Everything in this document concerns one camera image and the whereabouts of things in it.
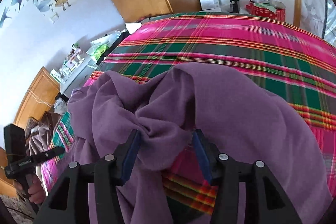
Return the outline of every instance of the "white box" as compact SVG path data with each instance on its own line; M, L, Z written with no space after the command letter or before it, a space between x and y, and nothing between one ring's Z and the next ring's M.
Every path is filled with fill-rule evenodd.
M219 0L200 0L202 11L221 12Z

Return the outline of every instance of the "blue gripper pad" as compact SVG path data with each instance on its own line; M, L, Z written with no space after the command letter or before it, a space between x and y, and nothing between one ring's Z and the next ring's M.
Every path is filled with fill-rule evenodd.
M196 129L193 132L193 147L196 153L198 164L202 170L203 177L211 185L212 175L210 171L210 162L203 143L207 142L201 130Z
M123 182L123 184L125 184L126 181L128 181L129 178L131 177L135 159L137 158L140 145L141 145L141 132L139 130L133 130L129 138L132 138L133 140L132 140L129 150L127 151L127 154L125 156L125 159L122 165L122 173L121 173L120 180Z

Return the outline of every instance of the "white table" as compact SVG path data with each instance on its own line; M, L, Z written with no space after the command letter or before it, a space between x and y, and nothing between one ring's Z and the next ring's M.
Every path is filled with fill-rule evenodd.
M60 85L60 93L68 98L71 97L72 91L82 87L90 78L90 75L95 71L94 68L91 68L88 65L94 66L96 62L94 62L87 54L85 54L84 58L84 61L73 70L69 79Z

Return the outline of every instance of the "screw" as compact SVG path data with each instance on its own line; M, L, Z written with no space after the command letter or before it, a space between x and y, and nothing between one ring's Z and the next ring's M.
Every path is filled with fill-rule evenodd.
M69 163L69 167L70 168L75 168L77 167L78 163L76 161L72 161L71 163Z
M258 161L255 163L255 165L256 165L257 167L259 167L259 168L263 168L263 167L265 166L264 162L261 161L261 160L258 160Z
M226 155L226 154L220 154L220 155L219 155L219 159L220 159L220 160L228 160L228 159L229 159L229 156Z
M108 155L106 155L106 156L105 156L105 160L107 160L107 161L112 161L112 160L114 160L114 155L113 155L113 154L108 154Z

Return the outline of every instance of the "brown cloth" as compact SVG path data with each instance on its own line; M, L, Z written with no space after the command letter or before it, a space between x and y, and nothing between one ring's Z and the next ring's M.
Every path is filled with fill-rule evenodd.
M29 153L36 155L38 153L47 151L49 144L53 138L54 129L62 115L53 112L44 112L39 121L38 133L33 135L29 140Z

